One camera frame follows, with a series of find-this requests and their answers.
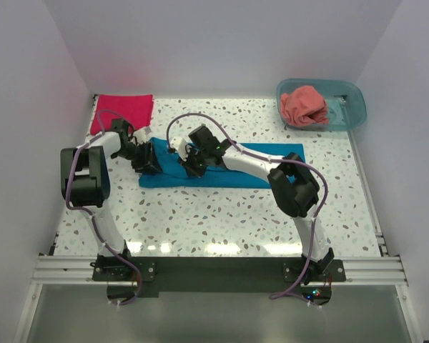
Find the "blue towel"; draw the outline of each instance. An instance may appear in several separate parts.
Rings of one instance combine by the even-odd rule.
[[[167,152],[167,142],[163,139],[152,138],[157,161],[162,170],[161,174],[142,174],[139,185],[143,188],[165,187],[225,187],[225,188],[256,188],[269,189],[270,185],[264,180],[238,171],[209,167],[203,177],[188,177],[186,170],[178,164],[178,154]],[[294,152],[304,161],[303,145],[301,144],[262,144],[242,143],[243,146],[270,155],[286,156]]]

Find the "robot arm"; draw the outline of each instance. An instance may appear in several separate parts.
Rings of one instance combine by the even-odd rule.
[[[267,162],[267,160],[293,159],[302,161],[298,155],[270,156],[253,151],[240,144],[240,151],[227,140],[219,142],[205,126],[200,126],[189,134],[193,145],[176,137],[170,147],[179,154],[179,163],[186,169],[189,176],[202,177],[207,167],[218,166],[224,169],[244,172],[270,184],[278,207],[292,217],[302,241],[303,255],[310,250],[312,221],[315,220],[315,238],[310,258],[313,269],[323,273],[333,260],[332,248],[327,242],[319,218],[313,219],[319,185],[310,171],[296,164]],[[265,159],[251,157],[252,153]]]
[[[110,182],[106,160],[109,157],[120,156],[130,160],[136,172],[155,174],[162,171],[157,163],[152,143],[146,141],[144,130],[140,129],[129,136],[129,128],[130,125],[125,120],[113,120],[111,131],[106,132],[82,152],[78,159],[70,196],[70,202],[74,206],[84,207],[92,212],[97,220],[101,237],[108,242],[112,250],[125,257],[128,255],[127,245],[116,228],[108,205]],[[77,148],[68,148],[61,151],[61,191],[64,198],[76,150]],[[82,211],[82,214],[96,237],[99,256],[112,256],[100,242],[92,221],[89,220],[90,216],[85,211]]]

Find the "pink cloth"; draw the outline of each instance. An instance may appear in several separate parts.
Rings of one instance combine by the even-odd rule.
[[[151,94],[133,96],[101,95],[99,96],[94,121],[91,125],[91,134],[100,132],[100,124],[97,120],[97,115],[102,109],[109,109],[110,111],[121,114],[136,130],[138,130],[142,127],[149,126],[153,106],[154,100]],[[112,127],[112,120],[118,119],[118,116],[109,112],[103,112],[101,119],[103,125],[105,125],[105,129],[109,130]]]
[[[313,86],[302,86],[281,94],[281,116],[290,125],[329,124],[327,104]]]

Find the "speckled white table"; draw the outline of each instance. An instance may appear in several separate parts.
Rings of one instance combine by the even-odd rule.
[[[273,99],[155,99],[153,135],[164,138],[169,121],[187,112],[213,116],[240,142],[303,144],[307,163],[329,184],[320,218],[335,254],[380,256],[346,132],[286,129]],[[211,123],[195,117],[182,119],[170,134],[187,137],[201,123],[222,138]],[[140,189],[129,161],[107,163],[112,214],[133,255],[282,256],[302,251],[292,220],[276,207],[268,189]],[[58,233],[54,254],[97,254],[92,232],[79,212],[64,210]]]

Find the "white wall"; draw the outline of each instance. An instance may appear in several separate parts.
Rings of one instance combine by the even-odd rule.
[[[355,81],[400,0],[45,0],[98,93],[272,96]]]
[[[368,121],[356,139],[373,200],[429,339],[429,0],[403,0],[357,85]]]
[[[44,3],[0,0],[0,343],[54,238],[59,151],[79,142],[89,97]]]

